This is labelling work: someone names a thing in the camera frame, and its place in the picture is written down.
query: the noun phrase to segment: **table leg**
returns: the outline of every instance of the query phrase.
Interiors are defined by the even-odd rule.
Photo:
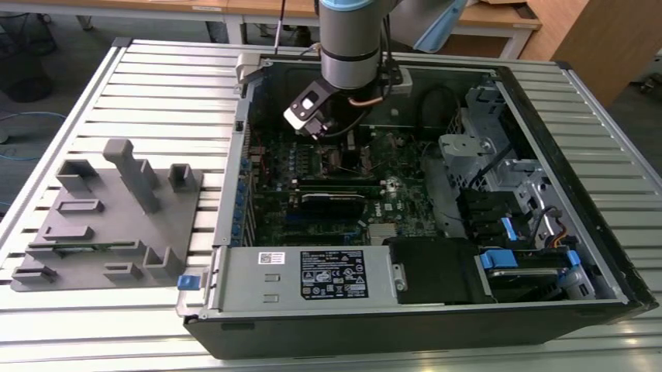
[[[245,33],[242,32],[245,30],[242,16],[227,14],[225,18],[230,43],[238,45],[246,44]]]
[[[78,15],[77,19],[79,20],[81,27],[85,31],[90,31],[94,29],[93,25],[93,16],[91,15]]]
[[[530,29],[516,30],[513,37],[509,39],[509,42],[504,47],[500,58],[504,58],[505,60],[516,60],[520,58],[520,54],[525,49],[532,33],[533,31]]]

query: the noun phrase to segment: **circuit board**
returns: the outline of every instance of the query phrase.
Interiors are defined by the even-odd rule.
[[[421,170],[430,144],[397,130],[366,130],[365,145],[347,165],[337,144],[255,135],[255,245],[362,246],[392,236],[437,236]],[[297,213],[311,195],[335,198],[350,209],[338,215]]]

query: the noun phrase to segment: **black cable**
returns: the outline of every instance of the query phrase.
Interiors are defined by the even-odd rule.
[[[445,84],[436,84],[428,87],[424,92],[418,96],[417,100],[417,122],[416,126],[418,130],[424,130],[424,108],[426,106],[426,100],[430,94],[436,91],[441,91],[442,93],[449,93],[453,96],[453,100],[456,101],[457,110],[462,108],[462,103],[460,102],[458,95],[456,91],[446,86]]]
[[[493,158],[493,160],[485,166],[485,168],[478,171],[474,178],[469,182],[468,188],[472,188],[474,183],[477,183],[478,180],[482,179],[482,177],[488,174],[488,172],[490,172],[493,170],[493,168],[497,166],[497,164],[501,162],[501,160],[504,160],[506,155],[509,155],[512,150],[513,150],[513,144],[509,143],[509,145],[504,148],[504,150],[501,150],[501,152],[497,154],[497,156]]]
[[[534,228],[532,229],[532,234],[529,235],[529,239],[526,240],[526,245],[530,246],[532,248],[536,244],[536,234],[538,233],[538,229],[541,228],[542,219],[545,218],[545,215],[548,213],[550,213],[552,211],[554,211],[556,209],[557,209],[557,207],[554,207],[553,205],[548,206],[541,211],[541,214],[538,215],[538,217],[536,217]]]
[[[341,132],[337,132],[334,134],[329,134],[326,135],[323,138],[338,138],[341,137],[343,134],[347,134],[354,128],[357,128],[357,126],[361,124],[361,122],[363,121],[363,119],[368,117],[368,115],[370,114],[370,111],[372,109],[368,108],[359,115],[359,117],[357,118],[357,120],[354,121],[354,123],[346,128],[343,129]]]
[[[390,17],[386,16],[385,18],[385,33],[386,33],[386,60],[390,62],[394,60],[394,54],[392,52],[392,20],[390,20]],[[389,86],[386,88],[386,92],[385,92],[385,100],[386,98],[389,98],[389,96],[392,95],[392,91],[394,90],[394,75],[393,75],[393,71],[389,69]]]
[[[278,54],[278,45],[281,44],[281,29],[283,29],[283,18],[286,17],[286,1],[281,5],[281,17],[278,18],[277,43],[274,46],[274,54]]]

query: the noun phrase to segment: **blue latch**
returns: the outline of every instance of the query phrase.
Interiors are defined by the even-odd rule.
[[[198,291],[201,289],[201,276],[181,275],[178,278],[178,289],[181,291]]]
[[[481,254],[485,269],[509,269],[518,267],[518,260],[512,250],[489,250]]]
[[[582,264],[582,259],[574,250],[569,250],[568,259],[570,260],[570,264],[573,267],[580,266]]]
[[[504,227],[506,228],[506,233],[509,234],[509,240],[512,242],[518,241],[518,235],[516,233],[516,229],[513,228],[513,222],[510,221],[509,217],[504,217],[501,219],[501,222],[504,223]]]

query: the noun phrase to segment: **cable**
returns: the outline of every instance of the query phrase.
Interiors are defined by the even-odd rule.
[[[357,120],[354,121],[354,123],[346,128],[343,129],[341,132],[338,133],[334,133],[334,134],[329,134],[326,135],[325,137],[322,138],[337,138],[337,137],[341,137],[343,134],[347,134],[354,128],[358,127],[358,125],[361,124],[361,122],[363,121],[363,119],[368,117],[368,115],[370,114],[370,111],[372,109],[369,108],[368,110],[365,110],[359,117],[357,118]]]
[[[561,243],[561,240],[568,236],[568,227],[566,225],[561,222],[561,219],[556,219],[556,222],[557,222],[557,225],[561,226],[561,232],[558,233],[557,237],[554,238],[554,240],[552,241],[552,246],[554,248],[560,248],[560,243]]]
[[[497,154],[497,156],[493,158],[493,160],[485,166],[485,168],[478,171],[474,178],[469,182],[468,188],[472,188],[474,183],[477,183],[478,180],[482,179],[482,177],[488,174],[488,172],[490,172],[493,170],[493,168],[497,166],[497,164],[501,162],[501,160],[504,160],[506,155],[509,155],[512,150],[513,150],[513,144],[509,143],[509,145],[504,148],[504,150],[501,150],[501,152]]]
[[[384,24],[385,24],[385,39],[386,39],[386,60],[388,61],[392,61],[394,56],[393,56],[393,53],[392,53],[392,25],[390,25],[390,19],[389,19],[389,16],[385,18],[384,20]],[[381,64],[381,61],[382,61],[382,50],[380,51],[380,64]],[[388,73],[389,73],[389,85],[388,85],[388,88],[386,88],[386,92],[382,94],[381,97],[378,98],[373,98],[368,101],[358,101],[355,100],[354,98],[350,98],[349,101],[350,101],[350,105],[353,105],[354,107],[372,107],[377,104],[380,104],[381,102],[384,102],[386,100],[386,98],[389,98],[389,96],[392,95],[392,91],[394,91],[394,76],[393,76],[393,71],[389,69],[388,70]]]
[[[41,157],[8,157],[6,155],[0,155],[0,159],[4,160],[18,160],[18,161],[30,161],[30,160],[38,160]]]
[[[448,215],[446,213],[442,212],[442,215],[445,215],[446,217],[449,217],[450,219],[454,219],[456,221],[460,221],[460,222],[465,222],[464,219],[458,218],[458,217],[453,217],[452,215]]]
[[[462,109],[462,103],[460,102],[458,95],[456,94],[456,91],[446,86],[445,84],[436,84],[432,85],[429,88],[424,90],[424,92],[420,95],[420,98],[417,100],[417,128],[421,130],[424,129],[424,108],[426,106],[426,99],[429,98],[430,94],[436,91],[441,91],[444,93],[449,93],[453,96],[453,100],[456,101],[456,106],[457,106],[457,113],[453,116],[454,118],[458,116],[460,111]]]
[[[274,54],[278,54],[278,45],[281,44],[281,30],[283,29],[283,18],[286,16],[286,0],[281,5],[281,17],[278,18],[277,42],[274,44]]]
[[[15,118],[18,116],[26,116],[26,115],[45,115],[45,116],[57,116],[59,117],[61,119],[63,120],[67,120],[67,117],[63,115],[63,114],[58,114],[57,112],[46,112],[46,111],[34,111],[34,112],[19,112],[16,114],[11,114],[8,116],[4,116],[0,118],[0,122],[3,120],[7,120],[7,119],[11,119],[11,118]]]
[[[538,217],[536,217],[534,228],[532,229],[532,234],[529,235],[529,239],[526,239],[526,245],[530,246],[532,248],[536,244],[536,234],[538,233],[538,229],[541,228],[542,219],[545,218],[545,215],[554,210],[557,210],[557,207],[554,207],[553,205],[549,205],[541,211],[541,214],[538,215]]]

